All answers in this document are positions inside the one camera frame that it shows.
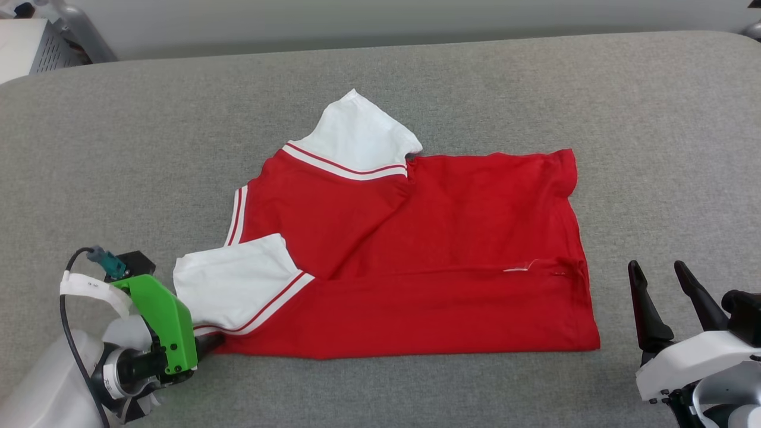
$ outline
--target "white sleeve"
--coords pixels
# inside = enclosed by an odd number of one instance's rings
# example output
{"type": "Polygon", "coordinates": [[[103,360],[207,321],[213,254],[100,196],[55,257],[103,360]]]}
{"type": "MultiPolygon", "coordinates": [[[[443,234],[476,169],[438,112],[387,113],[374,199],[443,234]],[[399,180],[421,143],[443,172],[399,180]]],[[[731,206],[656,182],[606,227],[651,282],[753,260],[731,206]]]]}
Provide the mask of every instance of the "white sleeve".
{"type": "Polygon", "coordinates": [[[296,268],[280,234],[177,259],[174,288],[196,335],[248,334],[313,276],[296,268]]]}
{"type": "Polygon", "coordinates": [[[287,152],[289,147],[292,155],[306,152],[358,174],[403,167],[405,156],[422,150],[415,134],[354,89],[325,109],[309,136],[288,142],[287,152]]]}

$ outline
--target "white tape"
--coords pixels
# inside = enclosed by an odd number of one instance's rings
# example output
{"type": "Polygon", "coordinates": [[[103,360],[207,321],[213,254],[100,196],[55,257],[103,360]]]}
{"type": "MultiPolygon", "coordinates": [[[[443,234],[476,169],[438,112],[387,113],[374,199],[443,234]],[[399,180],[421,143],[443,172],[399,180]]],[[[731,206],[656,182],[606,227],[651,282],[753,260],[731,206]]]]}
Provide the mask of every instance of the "white tape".
{"type": "Polygon", "coordinates": [[[81,273],[70,273],[68,270],[63,273],[61,279],[61,295],[64,294],[103,300],[122,318],[129,317],[129,307],[132,306],[132,299],[124,291],[99,279],[81,273]]]}

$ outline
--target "gray fabric surface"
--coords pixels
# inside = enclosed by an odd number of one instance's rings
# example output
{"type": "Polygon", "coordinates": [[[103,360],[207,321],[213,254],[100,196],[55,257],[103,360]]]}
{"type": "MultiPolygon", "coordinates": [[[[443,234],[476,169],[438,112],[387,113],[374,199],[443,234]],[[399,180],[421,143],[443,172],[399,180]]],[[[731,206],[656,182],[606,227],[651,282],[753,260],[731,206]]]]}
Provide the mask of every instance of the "gray fabric surface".
{"type": "MultiPolygon", "coordinates": [[[[638,397],[626,264],[640,261],[682,339],[699,323],[674,260],[716,298],[761,292],[759,70],[751,39],[677,32],[124,62],[6,83],[0,399],[61,334],[74,249],[141,249],[170,286],[176,257],[222,245],[234,189],[357,88],[426,154],[575,150],[602,350],[214,356],[133,426],[676,426],[638,397]]],[[[72,301],[76,327],[99,334],[114,317],[72,301]]]]}

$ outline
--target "white stripe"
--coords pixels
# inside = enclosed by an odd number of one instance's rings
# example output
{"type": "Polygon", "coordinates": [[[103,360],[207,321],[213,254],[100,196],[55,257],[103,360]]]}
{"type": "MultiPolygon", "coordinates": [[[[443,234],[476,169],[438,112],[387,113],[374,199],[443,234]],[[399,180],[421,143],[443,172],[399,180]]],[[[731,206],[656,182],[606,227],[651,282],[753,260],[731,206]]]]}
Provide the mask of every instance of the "white stripe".
{"type": "Polygon", "coordinates": [[[224,239],[225,246],[228,244],[228,242],[230,242],[230,238],[233,237],[233,230],[235,228],[235,214],[237,213],[237,204],[240,202],[237,195],[238,189],[235,189],[235,198],[233,198],[233,218],[230,220],[230,230],[228,230],[228,236],[224,239]]]}
{"type": "Polygon", "coordinates": [[[306,162],[314,167],[318,167],[319,169],[328,171],[335,175],[348,178],[349,180],[361,180],[361,181],[373,180],[375,178],[387,177],[389,175],[396,175],[396,174],[401,174],[405,177],[407,176],[407,169],[403,167],[402,165],[399,165],[398,167],[394,167],[394,168],[384,169],[382,171],[376,171],[371,174],[357,174],[355,172],[350,172],[345,169],[338,168],[325,161],[321,161],[318,158],[313,158],[309,155],[305,155],[304,153],[299,152],[298,150],[292,148],[290,145],[286,145],[285,147],[283,147],[283,152],[288,153],[289,155],[293,156],[299,161],[306,162]]]}
{"type": "Polygon", "coordinates": [[[249,334],[250,332],[254,331],[257,327],[262,325],[264,321],[267,321],[269,317],[272,316],[275,312],[277,312],[278,309],[280,309],[288,300],[291,299],[296,293],[300,292],[301,289],[303,289],[308,283],[310,283],[314,279],[314,276],[311,276],[309,273],[305,273],[301,278],[298,279],[291,287],[284,292],[280,297],[277,298],[270,306],[267,307],[267,309],[264,310],[261,314],[259,314],[258,317],[256,317],[256,320],[254,320],[251,324],[248,324],[246,328],[240,331],[226,331],[221,328],[217,327],[203,327],[199,328],[193,331],[193,333],[196,336],[203,336],[204,334],[209,333],[215,333],[215,332],[222,332],[224,334],[230,334],[234,336],[242,336],[244,334],[249,334]]]}
{"type": "Polygon", "coordinates": [[[235,229],[232,245],[240,244],[240,237],[243,235],[243,220],[246,212],[246,195],[248,194],[248,184],[240,189],[240,212],[238,213],[238,225],[235,229]]]}

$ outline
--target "red and white shirt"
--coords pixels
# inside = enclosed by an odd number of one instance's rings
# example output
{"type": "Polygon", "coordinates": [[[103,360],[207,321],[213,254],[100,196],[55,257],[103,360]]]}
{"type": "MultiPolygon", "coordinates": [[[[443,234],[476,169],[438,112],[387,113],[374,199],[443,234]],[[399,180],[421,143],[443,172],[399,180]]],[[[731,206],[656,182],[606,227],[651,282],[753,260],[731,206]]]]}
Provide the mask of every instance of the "red and white shirt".
{"type": "Polygon", "coordinates": [[[599,348],[572,151],[421,150],[355,91],[329,105],[236,191],[225,246],[177,260],[196,334],[317,359],[599,348]]]}

